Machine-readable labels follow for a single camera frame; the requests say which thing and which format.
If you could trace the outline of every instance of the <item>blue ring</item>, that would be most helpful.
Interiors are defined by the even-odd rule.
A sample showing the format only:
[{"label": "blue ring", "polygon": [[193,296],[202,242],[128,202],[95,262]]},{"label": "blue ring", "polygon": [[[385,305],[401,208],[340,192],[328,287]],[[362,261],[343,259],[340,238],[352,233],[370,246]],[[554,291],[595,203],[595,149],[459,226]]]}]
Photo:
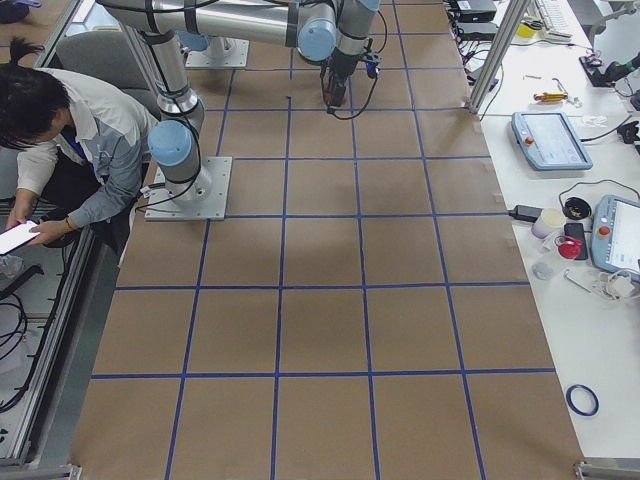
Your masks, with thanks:
[{"label": "blue ring", "polygon": [[[584,412],[575,406],[571,398],[574,390],[583,390],[591,396],[591,399],[593,400],[593,409],[591,411]],[[598,410],[600,409],[600,401],[598,400],[598,396],[593,390],[591,390],[589,387],[585,385],[577,384],[577,385],[570,386],[567,389],[567,394],[565,395],[565,397],[567,399],[567,404],[569,405],[569,408],[575,413],[577,413],[578,415],[581,415],[583,417],[593,417],[596,413],[598,413]]]}]

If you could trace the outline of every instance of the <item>blue joint cap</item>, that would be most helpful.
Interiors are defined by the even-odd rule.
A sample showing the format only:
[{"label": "blue joint cap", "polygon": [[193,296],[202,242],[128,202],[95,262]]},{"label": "blue joint cap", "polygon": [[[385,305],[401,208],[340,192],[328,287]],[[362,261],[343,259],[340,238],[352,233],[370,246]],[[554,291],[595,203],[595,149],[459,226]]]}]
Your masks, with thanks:
[{"label": "blue joint cap", "polygon": [[190,32],[178,32],[180,42],[189,50],[194,52],[203,52],[209,48],[209,37]]},{"label": "blue joint cap", "polygon": [[380,10],[380,0],[360,0],[360,3],[372,12]]},{"label": "blue joint cap", "polygon": [[300,53],[314,62],[331,55],[336,41],[336,27],[326,18],[316,18],[307,22],[298,33]]},{"label": "blue joint cap", "polygon": [[163,167],[180,165],[189,156],[193,138],[189,129],[176,120],[158,123],[149,133],[151,155]]}]

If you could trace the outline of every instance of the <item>floor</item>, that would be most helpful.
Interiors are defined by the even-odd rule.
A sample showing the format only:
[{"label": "floor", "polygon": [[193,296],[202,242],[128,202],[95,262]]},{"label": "floor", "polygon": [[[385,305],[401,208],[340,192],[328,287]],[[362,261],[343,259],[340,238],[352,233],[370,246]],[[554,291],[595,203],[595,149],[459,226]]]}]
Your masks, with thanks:
[{"label": "floor", "polygon": [[[136,218],[70,457],[84,479],[574,478],[443,7],[382,13],[356,120],[323,113],[288,49],[190,72],[203,153],[233,156],[227,218]],[[357,72],[353,112],[369,88]]]}]

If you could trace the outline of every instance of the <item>person's hand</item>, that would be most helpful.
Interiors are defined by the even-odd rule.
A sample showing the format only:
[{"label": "person's hand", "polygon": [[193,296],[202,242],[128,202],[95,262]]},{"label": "person's hand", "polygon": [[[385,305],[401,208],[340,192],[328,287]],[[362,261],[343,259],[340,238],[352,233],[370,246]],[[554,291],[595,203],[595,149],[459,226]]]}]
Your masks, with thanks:
[{"label": "person's hand", "polygon": [[29,245],[43,245],[53,242],[65,233],[72,232],[73,230],[74,228],[71,228],[66,220],[49,220],[42,222],[30,230],[31,232],[40,232],[40,235],[31,240]]},{"label": "person's hand", "polygon": [[6,230],[21,223],[26,223],[26,221],[31,218],[33,203],[36,198],[36,194],[29,190],[19,188],[16,191],[16,201],[11,209],[11,213],[9,213],[9,218],[5,226]]}]

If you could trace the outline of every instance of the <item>black hair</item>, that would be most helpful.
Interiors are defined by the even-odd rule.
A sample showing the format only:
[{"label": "black hair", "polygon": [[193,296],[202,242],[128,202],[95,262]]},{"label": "black hair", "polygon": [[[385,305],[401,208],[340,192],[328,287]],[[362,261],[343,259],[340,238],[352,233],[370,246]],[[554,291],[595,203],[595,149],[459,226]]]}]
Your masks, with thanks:
[{"label": "black hair", "polygon": [[18,65],[25,55],[43,50],[24,38],[11,40],[11,59],[0,65],[0,147],[25,150],[35,145],[57,111],[69,108],[69,95],[57,78]]}]

